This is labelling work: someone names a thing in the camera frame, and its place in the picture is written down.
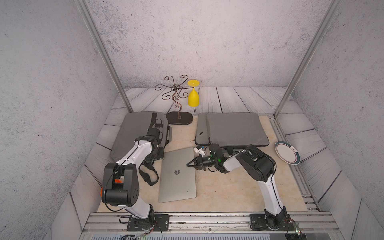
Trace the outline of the silver apple laptop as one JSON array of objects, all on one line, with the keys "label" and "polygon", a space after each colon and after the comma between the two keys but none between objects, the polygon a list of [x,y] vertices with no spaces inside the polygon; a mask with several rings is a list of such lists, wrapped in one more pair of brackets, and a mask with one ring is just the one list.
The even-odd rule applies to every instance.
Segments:
[{"label": "silver apple laptop", "polygon": [[194,159],[192,147],[165,153],[162,160],[159,203],[197,197],[195,169],[187,164]]}]

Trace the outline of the grey zippered laptop bag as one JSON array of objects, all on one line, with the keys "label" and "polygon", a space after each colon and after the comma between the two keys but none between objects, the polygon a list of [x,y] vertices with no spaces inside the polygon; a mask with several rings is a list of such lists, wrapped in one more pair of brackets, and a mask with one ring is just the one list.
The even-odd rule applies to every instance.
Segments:
[{"label": "grey zippered laptop bag", "polygon": [[114,161],[122,159],[135,145],[135,140],[146,136],[148,129],[155,128],[159,131],[159,148],[161,157],[164,156],[166,145],[172,140],[172,129],[164,113],[140,112],[128,113],[121,125],[111,151]]}]

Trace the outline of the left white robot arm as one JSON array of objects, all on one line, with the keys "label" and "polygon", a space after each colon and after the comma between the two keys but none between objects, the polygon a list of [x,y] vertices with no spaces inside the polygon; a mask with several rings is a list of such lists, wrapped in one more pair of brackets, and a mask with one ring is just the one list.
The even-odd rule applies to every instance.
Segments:
[{"label": "left white robot arm", "polygon": [[153,207],[140,197],[138,171],[145,160],[158,160],[164,155],[155,136],[138,137],[126,155],[104,169],[102,202],[113,207],[121,206],[136,219],[151,219]]}]

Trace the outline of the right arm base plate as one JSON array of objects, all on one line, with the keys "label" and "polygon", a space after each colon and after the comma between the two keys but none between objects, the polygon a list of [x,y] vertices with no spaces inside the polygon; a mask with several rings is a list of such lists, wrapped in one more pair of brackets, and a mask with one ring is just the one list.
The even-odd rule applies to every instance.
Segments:
[{"label": "right arm base plate", "polygon": [[294,231],[295,222],[285,214],[250,214],[250,228],[254,231]]}]

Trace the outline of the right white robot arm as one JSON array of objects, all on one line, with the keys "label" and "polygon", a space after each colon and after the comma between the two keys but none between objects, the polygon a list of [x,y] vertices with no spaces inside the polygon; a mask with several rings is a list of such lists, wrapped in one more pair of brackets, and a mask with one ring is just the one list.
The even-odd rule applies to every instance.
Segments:
[{"label": "right white robot arm", "polygon": [[215,167],[216,171],[227,174],[237,168],[244,168],[249,176],[258,182],[265,203],[265,223],[267,228],[278,230],[281,225],[288,223],[291,218],[282,203],[275,186],[277,164],[268,154],[254,145],[248,145],[238,153],[233,148],[221,148],[218,144],[209,145],[209,154],[198,155],[187,167],[205,171]]}]

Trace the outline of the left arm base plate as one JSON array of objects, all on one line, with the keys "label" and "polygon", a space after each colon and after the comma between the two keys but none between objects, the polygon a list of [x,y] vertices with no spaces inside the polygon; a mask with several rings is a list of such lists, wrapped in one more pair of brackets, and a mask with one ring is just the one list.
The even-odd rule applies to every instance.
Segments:
[{"label": "left arm base plate", "polygon": [[169,230],[170,215],[150,214],[146,219],[130,217],[127,223],[128,232],[167,232]]}]

